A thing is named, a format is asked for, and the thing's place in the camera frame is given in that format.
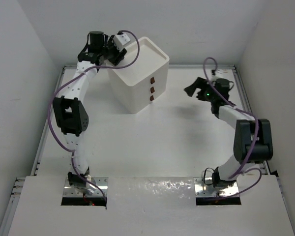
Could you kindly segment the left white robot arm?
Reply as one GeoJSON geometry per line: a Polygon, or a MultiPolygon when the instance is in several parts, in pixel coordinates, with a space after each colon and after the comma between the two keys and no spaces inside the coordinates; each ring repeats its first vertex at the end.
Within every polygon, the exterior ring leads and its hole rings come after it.
{"type": "Polygon", "coordinates": [[[90,186],[89,165],[83,148],[83,134],[89,125],[83,105],[85,94],[99,69],[106,67],[105,61],[115,67],[124,59],[125,46],[130,41],[125,31],[111,36],[101,31],[89,32],[87,42],[77,56],[72,81],[61,86],[52,99],[55,120],[65,139],[65,144],[60,146],[70,153],[68,182],[77,189],[85,190],[90,186]]]}

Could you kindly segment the white drawer cabinet box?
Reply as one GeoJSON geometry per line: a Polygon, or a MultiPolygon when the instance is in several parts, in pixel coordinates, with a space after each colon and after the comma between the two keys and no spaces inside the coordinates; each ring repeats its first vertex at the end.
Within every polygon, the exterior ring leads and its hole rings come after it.
{"type": "Polygon", "coordinates": [[[114,96],[132,114],[156,100],[166,90],[169,56],[148,37],[139,39],[136,62],[124,69],[108,69],[114,96]]]}

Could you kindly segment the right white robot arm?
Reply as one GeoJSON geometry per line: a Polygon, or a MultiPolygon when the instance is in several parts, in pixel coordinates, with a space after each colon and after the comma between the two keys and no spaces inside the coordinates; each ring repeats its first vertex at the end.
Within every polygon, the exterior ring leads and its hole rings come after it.
{"type": "Polygon", "coordinates": [[[184,89],[189,97],[196,95],[198,100],[209,102],[212,114],[235,130],[233,154],[213,171],[213,187],[231,185],[250,167],[273,157],[270,121],[236,108],[229,101],[233,87],[233,82],[214,76],[212,81],[198,77],[184,89]]]}

